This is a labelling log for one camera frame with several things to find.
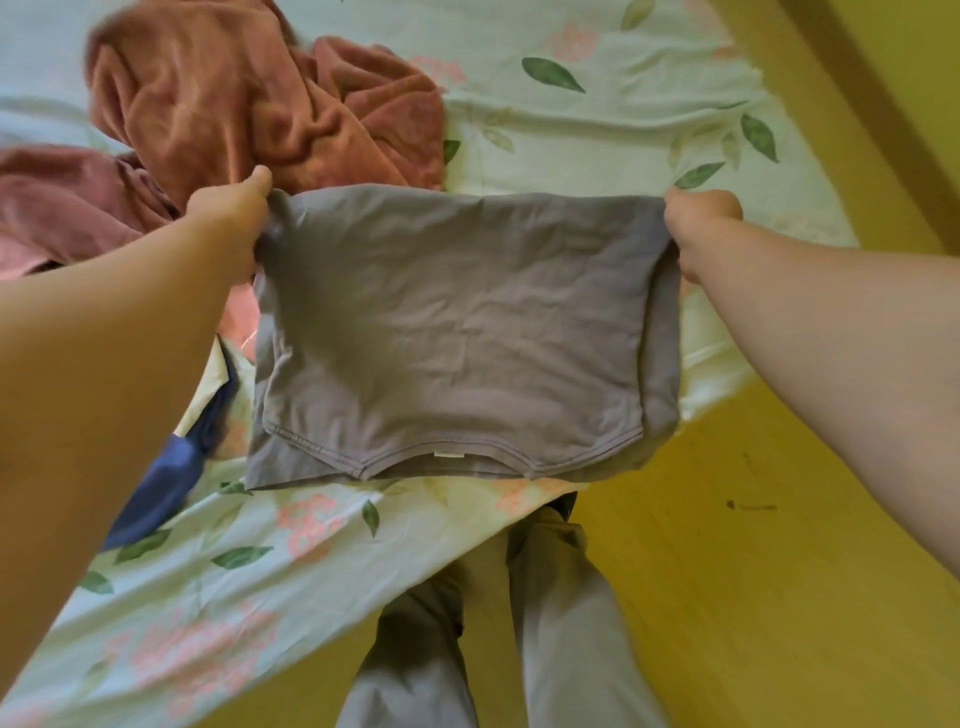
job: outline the wall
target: wall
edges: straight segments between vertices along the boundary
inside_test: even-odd
[[[960,190],[960,2],[828,2]]]

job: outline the right hand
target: right hand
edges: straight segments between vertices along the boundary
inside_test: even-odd
[[[247,282],[253,274],[253,246],[263,232],[273,186],[273,174],[261,164],[242,182],[198,189],[186,204],[184,217],[204,225],[204,238],[223,248],[231,284]]]
[[[723,189],[684,192],[672,187],[665,200],[664,219],[680,248],[680,270],[691,283],[699,283],[697,246],[702,231],[718,220],[743,220],[743,207],[736,195]]]

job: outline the bed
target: bed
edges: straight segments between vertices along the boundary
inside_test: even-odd
[[[121,5],[4,4],[0,143],[124,151],[87,121],[80,67],[87,29]],[[304,37],[383,43],[444,87],[451,191],[727,187],[757,223],[856,245],[816,159],[705,0],[279,5]],[[689,421],[750,370],[698,290],[684,292],[683,338]],[[217,458],[158,532],[93,560],[0,705],[5,728],[187,725],[570,488],[414,478],[247,492],[253,371],[230,355],[241,387]],[[198,398],[220,372],[207,368]]]

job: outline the gray pants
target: gray pants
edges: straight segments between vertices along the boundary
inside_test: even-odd
[[[586,549],[583,529],[550,508],[510,532],[510,601],[530,726],[666,728],[613,589]],[[476,728],[462,632],[460,590],[442,574],[391,602],[337,728]]]

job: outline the wooden floor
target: wooden floor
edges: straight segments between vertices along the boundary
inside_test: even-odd
[[[714,0],[866,247],[939,244],[775,0]],[[960,726],[960,588],[761,384],[575,517],[678,728]],[[525,725],[503,543],[470,554],[464,651],[483,726]],[[372,618],[202,723],[329,728]]]

